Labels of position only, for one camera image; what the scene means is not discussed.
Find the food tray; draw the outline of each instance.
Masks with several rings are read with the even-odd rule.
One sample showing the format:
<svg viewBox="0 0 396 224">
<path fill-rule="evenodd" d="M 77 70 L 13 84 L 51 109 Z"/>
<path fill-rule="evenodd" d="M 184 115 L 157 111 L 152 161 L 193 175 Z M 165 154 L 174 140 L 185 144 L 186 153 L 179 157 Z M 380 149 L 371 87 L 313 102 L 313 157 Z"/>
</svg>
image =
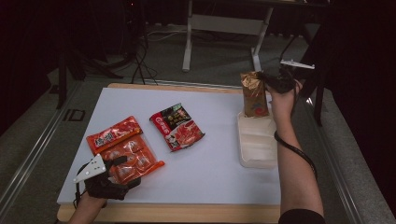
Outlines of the food tray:
<svg viewBox="0 0 396 224">
<path fill-rule="evenodd" d="M 247 118 L 238 114 L 240 162 L 250 168 L 274 168 L 277 166 L 277 147 L 274 138 L 276 124 L 270 116 Z"/>
</svg>

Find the gray carpet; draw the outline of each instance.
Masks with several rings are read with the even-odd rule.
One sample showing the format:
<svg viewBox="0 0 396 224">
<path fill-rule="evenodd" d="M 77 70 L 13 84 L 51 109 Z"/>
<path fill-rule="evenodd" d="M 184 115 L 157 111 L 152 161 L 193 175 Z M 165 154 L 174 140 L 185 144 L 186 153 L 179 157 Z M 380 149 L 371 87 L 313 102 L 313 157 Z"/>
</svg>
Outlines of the gray carpet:
<svg viewBox="0 0 396 224">
<path fill-rule="evenodd" d="M 145 81 L 153 83 L 156 80 L 185 83 L 201 83 L 225 86 L 240 86 L 239 74 L 251 71 L 250 47 L 256 43 L 255 37 L 246 37 L 239 41 L 208 41 L 207 34 L 197 34 L 193 39 L 191 70 L 184 73 L 181 70 L 185 36 L 150 35 L 147 54 L 139 50 L 138 56 L 143 58 L 143 76 Z M 225 38 L 240 38 L 240 36 L 223 35 Z M 282 36 L 267 36 L 264 39 L 260 57 L 262 68 L 275 71 L 281 50 L 287 45 L 288 39 Z M 306 49 L 303 39 L 297 38 L 285 54 L 285 59 L 299 61 Z M 62 110 L 56 110 L 57 95 L 46 93 L 32 108 L 26 112 L 0 138 L 0 175 L 3 181 L 0 190 L 4 192 L 14 173 L 32 149 L 37 148 L 37 141 L 44 142 L 39 153 L 39 160 L 28 172 L 26 182 L 18 189 L 7 211 L 4 212 L 1 223 L 53 223 L 59 205 L 56 203 L 59 191 L 64 183 L 68 169 L 74 159 L 81 137 L 90 120 L 96 100 L 103 87 L 112 82 L 131 82 L 136 64 L 118 68 L 115 72 L 123 79 L 112 79 L 95 73 L 87 68 L 89 75 L 84 81 L 70 80 L 68 82 L 68 101 Z M 57 76 L 57 71 L 49 74 Z M 135 82 L 142 82 L 136 75 Z M 320 139 L 315 123 L 309 118 L 305 102 L 300 101 L 293 117 L 303 148 L 312 158 L 318 168 L 318 183 L 324 201 L 326 221 L 328 224 L 350 223 L 346 209 L 337 187 L 334 185 L 332 174 L 326 163 L 323 142 Z M 70 120 L 67 111 L 85 111 L 81 121 Z M 57 118 L 53 130 L 47 141 L 40 140 L 40 134 L 46 130 L 46 125 Z"/>
</svg>

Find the black cable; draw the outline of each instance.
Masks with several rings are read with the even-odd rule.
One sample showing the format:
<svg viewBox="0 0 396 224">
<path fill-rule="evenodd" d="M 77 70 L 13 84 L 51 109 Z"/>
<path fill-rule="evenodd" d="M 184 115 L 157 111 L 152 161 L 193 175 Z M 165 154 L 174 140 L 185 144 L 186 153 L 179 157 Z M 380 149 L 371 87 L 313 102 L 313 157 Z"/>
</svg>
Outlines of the black cable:
<svg viewBox="0 0 396 224">
<path fill-rule="evenodd" d="M 275 140 L 280 143 L 282 146 L 290 149 L 291 151 L 295 152 L 297 155 L 299 155 L 300 157 L 302 157 L 304 160 L 306 160 L 306 162 L 308 162 L 308 164 L 311 166 L 312 171 L 314 172 L 315 178 L 318 179 L 318 174 L 317 174 L 317 168 L 315 166 L 315 164 L 311 161 L 311 159 L 309 159 L 309 157 L 303 152 L 301 151 L 299 148 L 294 147 L 292 145 L 289 145 L 288 143 L 286 143 L 285 141 L 283 141 L 279 135 L 277 135 L 277 131 L 275 131 L 274 133 L 274 138 Z"/>
</svg>

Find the hand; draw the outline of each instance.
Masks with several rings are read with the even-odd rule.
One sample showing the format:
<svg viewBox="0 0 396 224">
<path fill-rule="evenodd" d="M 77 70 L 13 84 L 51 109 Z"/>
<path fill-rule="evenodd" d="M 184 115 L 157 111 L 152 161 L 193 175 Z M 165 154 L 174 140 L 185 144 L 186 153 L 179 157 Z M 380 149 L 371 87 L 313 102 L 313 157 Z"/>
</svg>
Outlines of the hand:
<svg viewBox="0 0 396 224">
<path fill-rule="evenodd" d="M 302 86 L 303 85 L 296 80 L 295 90 L 291 90 L 282 94 L 277 93 L 271 87 L 267 87 L 267 90 L 272 96 L 271 106 L 276 124 L 282 121 L 290 121 L 291 111 L 295 103 L 295 97 L 297 97 Z"/>
</svg>

